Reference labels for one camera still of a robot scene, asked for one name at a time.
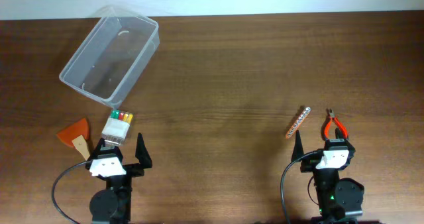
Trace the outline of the clear box of coloured bits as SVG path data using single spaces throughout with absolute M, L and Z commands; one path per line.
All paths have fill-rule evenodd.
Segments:
M 121 146 L 124 144 L 134 115 L 129 112 L 112 110 L 101 132 L 106 146 Z

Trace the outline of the red handled pliers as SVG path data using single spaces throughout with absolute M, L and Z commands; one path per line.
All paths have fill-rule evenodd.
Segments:
M 327 109 L 327 114 L 328 114 L 327 122 L 325 123 L 323 128 L 323 139 L 324 140 L 329 139 L 328 134 L 329 134 L 329 129 L 332 123 L 334 123 L 336 127 L 339 129 L 339 131 L 341 132 L 341 138 L 348 139 L 348 131 L 346 127 L 339 121 L 334 111 L 332 109 Z

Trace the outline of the orange scraper with wooden handle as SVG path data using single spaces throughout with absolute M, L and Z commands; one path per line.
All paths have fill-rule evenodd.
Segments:
M 86 118 L 80 119 L 76 123 L 62 129 L 56 136 L 58 139 L 70 148 L 76 149 L 85 160 L 90 157 L 88 146 L 89 124 Z

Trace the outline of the orange socket bit rail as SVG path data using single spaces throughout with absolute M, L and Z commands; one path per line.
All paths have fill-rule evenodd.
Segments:
M 306 119 L 310 112 L 310 107 L 306 107 L 303 109 L 303 111 L 297 116 L 296 120 L 292 123 L 292 126 L 288 129 L 286 133 L 286 139 L 290 139 L 293 136 L 293 134 L 299 129 L 302 122 Z

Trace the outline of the clear plastic storage container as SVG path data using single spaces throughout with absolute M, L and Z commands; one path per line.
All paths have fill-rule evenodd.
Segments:
M 117 6 L 100 18 L 59 79 L 78 93 L 110 108 L 121 106 L 160 45 L 156 21 Z

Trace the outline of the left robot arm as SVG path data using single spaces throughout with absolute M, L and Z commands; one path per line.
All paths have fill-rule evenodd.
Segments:
M 107 146 L 100 139 L 88 158 L 85 168 L 93 177 L 106 182 L 105 189 L 91 199 L 89 210 L 92 223 L 129 223 L 131 220 L 132 179 L 144 176 L 152 167 L 152 159 L 146 149 L 143 135 L 138 134 L 134 164 L 123 164 L 123 155 L 118 146 Z

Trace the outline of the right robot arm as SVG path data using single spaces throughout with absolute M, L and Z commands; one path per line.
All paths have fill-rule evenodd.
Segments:
M 300 172 L 311 173 L 317 194 L 320 216 L 312 223 L 356 223 L 363 214 L 364 186 L 352 178 L 341 178 L 356 149 L 335 129 L 336 138 L 327 139 L 323 148 L 304 153 L 300 132 L 295 132 L 292 162 L 299 162 Z

